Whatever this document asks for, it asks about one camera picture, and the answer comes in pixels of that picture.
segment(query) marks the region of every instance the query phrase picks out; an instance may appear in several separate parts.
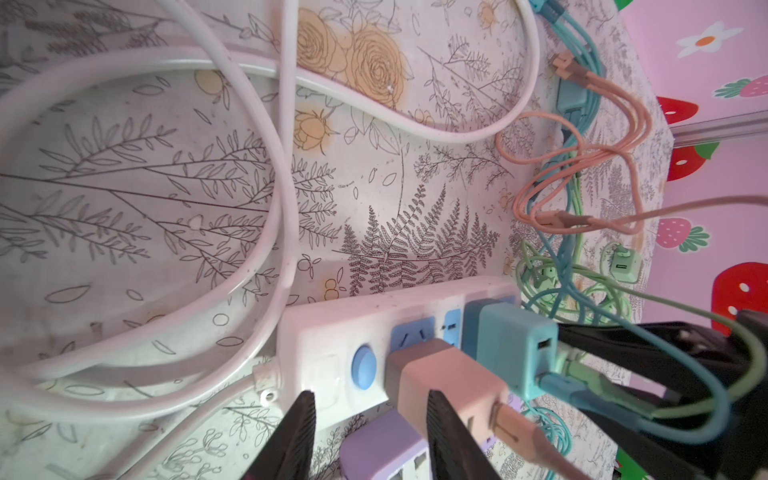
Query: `yellow rose drawing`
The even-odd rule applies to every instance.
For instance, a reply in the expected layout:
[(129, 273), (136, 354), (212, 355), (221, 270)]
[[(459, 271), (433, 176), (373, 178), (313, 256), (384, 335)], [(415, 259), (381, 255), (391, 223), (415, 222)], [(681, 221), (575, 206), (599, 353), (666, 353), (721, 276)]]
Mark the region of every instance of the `yellow rose drawing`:
[(293, 127), (293, 144), (302, 150), (320, 147), (320, 151), (325, 154), (323, 143), (327, 143), (331, 135), (339, 133), (331, 130), (328, 125), (328, 117), (332, 111), (329, 111), (325, 116), (323, 116), (323, 111), (320, 113), (297, 111), (296, 122)]
[(315, 12), (299, 8), (296, 60), (319, 74), (334, 74), (346, 68), (346, 56), (336, 34)]
[(349, 86), (394, 108), (406, 79), (404, 62), (397, 44), (375, 26), (366, 26), (352, 38), (347, 52), (346, 78)]
[(496, 7), (489, 2), (480, 2), (478, 5), (478, 20), (483, 30), (490, 30), (496, 20)]

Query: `pink strawberry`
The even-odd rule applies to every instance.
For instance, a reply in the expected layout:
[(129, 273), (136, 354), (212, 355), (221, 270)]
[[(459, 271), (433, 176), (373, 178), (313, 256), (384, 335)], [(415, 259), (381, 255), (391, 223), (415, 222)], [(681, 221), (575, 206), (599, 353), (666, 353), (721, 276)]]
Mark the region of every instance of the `pink strawberry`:
[(656, 243), (662, 248), (678, 247), (683, 253), (695, 252), (708, 245), (705, 239), (709, 237), (703, 227), (693, 227), (684, 218), (662, 218)]
[(715, 97), (733, 98), (739, 97), (759, 97), (768, 95), (768, 75), (750, 80), (742, 78), (734, 83), (725, 84), (724, 87), (715, 90)]

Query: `floral wallpaper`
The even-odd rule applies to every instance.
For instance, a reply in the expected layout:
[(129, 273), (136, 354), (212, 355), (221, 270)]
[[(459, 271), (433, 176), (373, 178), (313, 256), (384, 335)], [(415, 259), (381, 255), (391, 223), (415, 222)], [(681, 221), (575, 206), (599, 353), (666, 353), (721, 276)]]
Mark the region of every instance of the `floral wallpaper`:
[[(193, 5), (232, 48), (278, 54), (275, 5)], [(653, 112), (654, 132), (635, 156), (644, 202), (657, 207), (672, 140), (615, 4), (574, 0), (569, 8), (594, 36), (609, 76)], [(546, 61), (561, 46), (546, 28), (539, 35)], [(184, 32), (150, 0), (0, 0), (0, 90), (74, 57), (185, 42)], [(501, 117), (518, 100), (527, 55), (516, 8), (476, 0), (303, 2), (298, 45), (303, 67), (450, 131)], [(276, 113), (284, 92), (275, 81), (252, 80)], [(553, 111), (556, 97), (557, 78), (542, 63), (529, 107)], [(545, 122), (525, 119), (510, 128), (509, 147), (519, 154), (540, 154), (559, 141), (555, 126)], [(590, 136), (611, 142), (625, 128), (619, 110), (606, 105)], [(520, 240), (537, 241), (509, 210), (532, 169), (502, 163), (490, 139), (424, 141), (297, 88), (293, 145), (301, 257), (290, 305), (476, 274), (514, 276)], [(258, 241), (273, 196), (274, 173), (260, 135), (217, 71), (146, 74), (63, 98), (4, 155), (0, 355), (10, 364), (139, 328), (220, 284)], [(620, 163), (587, 172), (582, 185), (585, 210), (631, 212), (628, 172)], [(596, 233), (587, 238), (583, 261), (597, 267), (602, 247), (614, 240), (645, 258), (654, 247), (645, 234)], [(270, 258), (243, 288), (190, 318), (189, 328), (45, 388), (96, 400), (141, 399), (193, 382), (243, 343), (270, 299), (276, 266)], [(639, 315), (642, 305), (634, 308)], [(273, 355), (270, 342), (257, 361)], [(627, 378), (600, 367), (617, 381)], [(572, 409), (541, 401), (578, 432), (572, 458), (593, 478), (610, 478), (612, 441)], [(318, 432), (313, 477), (337, 478), (341, 441), (386, 408)], [(159, 438), (189, 411), (109, 426), (4, 412), (0, 478), (116, 478), (125, 452)], [(244, 396), (149, 478), (237, 478), (279, 419)], [(504, 478), (544, 474), (499, 445), (488, 456)]]

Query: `green leaf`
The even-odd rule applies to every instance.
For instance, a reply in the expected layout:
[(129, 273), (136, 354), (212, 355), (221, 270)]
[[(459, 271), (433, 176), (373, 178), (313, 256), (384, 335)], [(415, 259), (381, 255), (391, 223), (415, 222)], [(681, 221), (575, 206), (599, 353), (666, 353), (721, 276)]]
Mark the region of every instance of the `green leaf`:
[(712, 154), (717, 149), (718, 145), (720, 145), (720, 142), (715, 141), (709, 144), (696, 145), (694, 147), (694, 150), (696, 151), (697, 154), (699, 154), (700, 157), (710, 160), (712, 158)]

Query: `blue power switch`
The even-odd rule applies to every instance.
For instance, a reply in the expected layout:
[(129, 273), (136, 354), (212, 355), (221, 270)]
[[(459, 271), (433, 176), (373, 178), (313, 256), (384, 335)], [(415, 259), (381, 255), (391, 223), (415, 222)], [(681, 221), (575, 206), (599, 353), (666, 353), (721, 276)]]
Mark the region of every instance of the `blue power switch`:
[(376, 355), (371, 347), (363, 345), (352, 358), (352, 381), (363, 390), (373, 385), (376, 378)]

